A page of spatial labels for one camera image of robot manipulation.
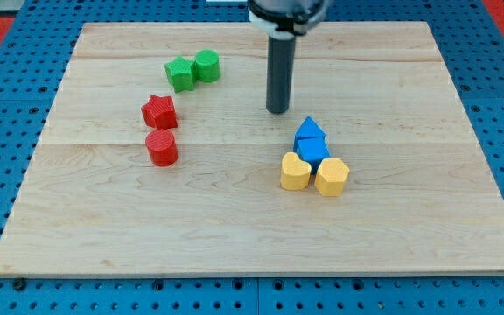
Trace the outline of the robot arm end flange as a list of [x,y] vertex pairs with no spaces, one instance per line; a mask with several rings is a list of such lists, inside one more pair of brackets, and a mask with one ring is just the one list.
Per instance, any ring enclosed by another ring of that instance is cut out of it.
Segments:
[[333,0],[248,0],[248,19],[274,39],[304,36],[326,18]]

